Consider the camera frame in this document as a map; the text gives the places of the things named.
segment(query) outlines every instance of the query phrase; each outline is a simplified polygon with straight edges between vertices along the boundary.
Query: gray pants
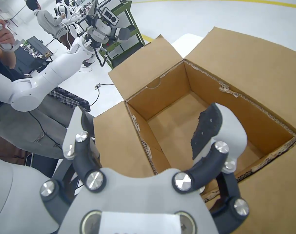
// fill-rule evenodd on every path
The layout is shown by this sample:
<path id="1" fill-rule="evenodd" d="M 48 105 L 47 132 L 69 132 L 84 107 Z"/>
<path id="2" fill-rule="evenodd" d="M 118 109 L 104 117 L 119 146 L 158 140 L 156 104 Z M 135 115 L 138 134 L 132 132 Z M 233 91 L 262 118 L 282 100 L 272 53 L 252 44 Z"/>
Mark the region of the gray pants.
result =
<path id="1" fill-rule="evenodd" d="M 30 113 L 61 147 L 73 111 L 73 108 L 46 96 L 39 107 Z M 88 119 L 92 123 L 93 116 L 88 114 Z M 0 107 L 0 136 L 22 150 L 56 159 L 63 158 L 62 150 L 44 135 L 37 121 L 28 112 L 16 111 L 9 104 Z"/>

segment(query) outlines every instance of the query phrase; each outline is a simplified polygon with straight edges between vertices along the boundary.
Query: gray hoodie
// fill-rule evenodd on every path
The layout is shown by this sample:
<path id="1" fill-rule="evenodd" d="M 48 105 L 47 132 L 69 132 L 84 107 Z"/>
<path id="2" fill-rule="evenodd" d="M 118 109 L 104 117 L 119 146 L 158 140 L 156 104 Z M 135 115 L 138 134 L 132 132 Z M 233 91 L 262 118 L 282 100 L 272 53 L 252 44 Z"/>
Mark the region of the gray hoodie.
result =
<path id="1" fill-rule="evenodd" d="M 48 11 L 42 10 L 35 10 L 34 14 L 37 17 L 38 24 L 48 34 L 54 35 L 59 40 L 60 37 L 67 34 L 67 30 L 60 25 L 62 22 L 61 18 L 54 19 Z"/>

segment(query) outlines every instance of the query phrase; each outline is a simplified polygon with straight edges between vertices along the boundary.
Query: plaid cloth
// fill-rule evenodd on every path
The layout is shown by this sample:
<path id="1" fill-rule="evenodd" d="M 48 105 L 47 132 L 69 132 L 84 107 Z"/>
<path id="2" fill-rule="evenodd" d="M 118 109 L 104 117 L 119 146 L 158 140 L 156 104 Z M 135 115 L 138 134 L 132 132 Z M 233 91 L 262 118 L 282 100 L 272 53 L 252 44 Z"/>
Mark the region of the plaid cloth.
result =
<path id="1" fill-rule="evenodd" d="M 48 95 L 52 96 L 53 98 L 57 99 L 61 103 L 65 104 L 71 108 L 75 108 L 76 106 L 82 106 L 82 108 L 86 112 L 90 112 L 89 102 L 70 93 L 67 90 L 62 89 L 61 87 L 56 87 Z"/>

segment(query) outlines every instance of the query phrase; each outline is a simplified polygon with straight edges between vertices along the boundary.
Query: cardboard box flap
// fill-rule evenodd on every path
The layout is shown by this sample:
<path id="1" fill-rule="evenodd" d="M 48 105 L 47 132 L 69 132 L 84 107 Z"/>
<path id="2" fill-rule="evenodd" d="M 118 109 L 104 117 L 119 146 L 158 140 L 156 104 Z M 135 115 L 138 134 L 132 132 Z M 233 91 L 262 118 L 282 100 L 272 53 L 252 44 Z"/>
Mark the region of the cardboard box flap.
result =
<path id="1" fill-rule="evenodd" d="M 234 233 L 296 233 L 296 145 L 240 182 L 239 189 L 250 215 Z"/>
<path id="2" fill-rule="evenodd" d="M 154 175 L 124 102 L 93 120 L 102 167 L 131 177 Z"/>
<path id="3" fill-rule="evenodd" d="M 160 35 L 110 71 L 109 76 L 127 100 L 181 60 L 178 52 Z"/>
<path id="4" fill-rule="evenodd" d="M 296 128 L 296 52 L 214 28 L 186 59 L 254 98 Z"/>

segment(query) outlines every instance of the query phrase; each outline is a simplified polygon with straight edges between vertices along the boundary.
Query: corrugated cardboard edge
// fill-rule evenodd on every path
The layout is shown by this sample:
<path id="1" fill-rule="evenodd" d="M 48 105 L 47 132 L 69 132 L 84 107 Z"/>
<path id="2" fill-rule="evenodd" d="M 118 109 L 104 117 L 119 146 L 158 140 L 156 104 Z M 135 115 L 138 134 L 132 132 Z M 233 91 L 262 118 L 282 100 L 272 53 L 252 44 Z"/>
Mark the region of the corrugated cardboard edge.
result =
<path id="1" fill-rule="evenodd" d="M 286 152 L 287 150 L 289 150 L 290 148 L 292 148 L 295 144 L 296 144 L 296 134 L 288 127 L 286 126 L 284 123 L 282 123 L 281 121 L 279 121 L 276 117 L 274 117 L 273 115 L 271 115 L 269 112 L 267 112 L 265 109 L 263 109 L 261 106 L 257 105 L 256 103 L 254 103 L 252 100 L 248 99 L 246 96 L 237 93 L 237 92 L 233 92 L 228 85 L 226 85 L 225 83 L 223 83 L 221 80 L 213 77 L 212 75 L 210 75 L 209 73 L 205 72 L 204 70 L 200 69 L 199 67 L 195 66 L 194 64 L 192 64 L 189 61 L 186 60 L 182 60 L 180 63 L 176 64 L 175 66 L 173 66 L 171 69 L 169 69 L 167 72 L 165 72 L 164 74 L 162 74 L 160 76 L 160 79 L 165 77 L 170 71 L 174 70 L 176 67 L 178 67 L 180 64 L 182 63 L 187 63 L 188 65 L 190 65 L 191 67 L 193 67 L 196 70 L 199 70 L 200 72 L 202 72 L 203 74 L 205 74 L 206 76 L 212 78 L 213 80 L 217 81 L 220 84 L 220 88 L 219 90 L 221 92 L 225 92 L 228 93 L 230 95 L 233 95 L 235 97 L 241 97 L 243 99 L 245 99 L 246 101 L 248 101 L 249 103 L 251 103 L 252 105 L 254 105 L 255 107 L 257 107 L 260 111 L 262 111 L 263 113 L 265 113 L 270 119 L 272 119 L 273 121 L 275 121 L 277 124 L 279 124 L 280 126 L 282 126 L 287 132 L 289 132 L 290 134 L 292 134 L 293 138 L 291 140 L 289 140 L 288 142 L 286 142 L 285 144 L 283 144 L 280 148 L 278 148 L 277 150 L 275 150 L 274 152 L 268 154 L 266 156 L 266 158 L 262 161 L 262 163 L 260 163 L 259 165 L 256 165 L 254 167 L 252 167 L 249 171 L 247 171 L 245 174 L 240 175 L 237 178 L 237 181 L 241 181 L 243 179 L 245 179 L 246 177 L 252 175 L 253 173 L 255 173 L 256 171 L 260 170 L 261 168 L 263 168 L 265 165 L 267 165 L 268 163 L 270 163 L 272 160 L 274 160 L 276 157 L 278 157 L 279 155 L 283 154 L 284 152 Z M 144 91 L 145 89 L 147 89 L 148 87 L 144 87 L 142 88 L 140 91 L 138 91 L 135 95 L 133 95 L 132 97 L 130 97 L 128 100 L 125 101 L 126 104 L 126 108 L 129 112 L 129 115 L 131 116 L 133 125 L 135 127 L 135 129 L 137 130 L 137 134 L 141 140 L 141 144 L 147 154 L 147 157 L 149 159 L 149 162 L 151 164 L 151 167 L 154 171 L 155 174 L 159 174 L 158 171 L 156 170 L 153 161 L 152 161 L 152 156 L 151 156 L 151 151 L 149 148 L 149 145 L 142 139 L 141 135 L 140 135 L 140 128 L 139 125 L 137 123 L 137 121 L 135 120 L 136 118 L 132 116 L 130 110 L 129 110 L 129 106 L 128 106 L 128 101 L 131 100 L 133 97 L 135 97 L 136 95 L 138 95 L 139 93 L 141 93 L 142 91 Z M 209 192 L 208 194 L 205 194 L 202 196 L 202 199 L 204 200 L 204 202 L 207 202 L 213 198 L 215 198 L 217 195 L 219 195 L 219 190 L 213 190 L 211 192 Z"/>
<path id="2" fill-rule="evenodd" d="M 143 138 L 141 137 L 141 135 L 140 135 L 140 127 L 139 127 L 139 124 L 137 123 L 137 120 L 136 120 L 135 115 L 133 115 L 133 114 L 131 113 L 131 111 L 130 111 L 130 109 L 129 109 L 129 105 L 128 105 L 127 103 L 125 103 L 125 105 L 126 105 L 126 108 L 127 108 L 127 110 L 128 110 L 128 113 L 129 113 L 129 115 L 130 115 L 130 117 L 131 117 L 131 119 L 132 119 L 133 125 L 134 125 L 134 127 L 135 127 L 135 129 L 136 129 L 136 131 L 137 131 L 137 135 L 138 135 L 138 137 L 139 137 L 139 139 L 140 139 L 140 141 L 141 141 L 141 145 L 143 146 L 143 148 L 144 148 L 144 150 L 145 150 L 145 152 L 146 152 L 146 155 L 147 155 L 147 157 L 148 157 L 148 159 L 149 159 L 149 162 L 150 162 L 150 165 L 151 165 L 151 167 L 152 167 L 152 170 L 153 170 L 153 172 L 155 173 L 155 175 L 157 175 L 157 174 L 159 174 L 159 173 L 158 173 L 157 169 L 155 168 L 154 163 L 153 163 L 153 161 L 152 161 L 152 154 L 151 154 L 150 147 L 149 147 L 149 145 L 144 141 L 144 139 L 143 139 Z"/>

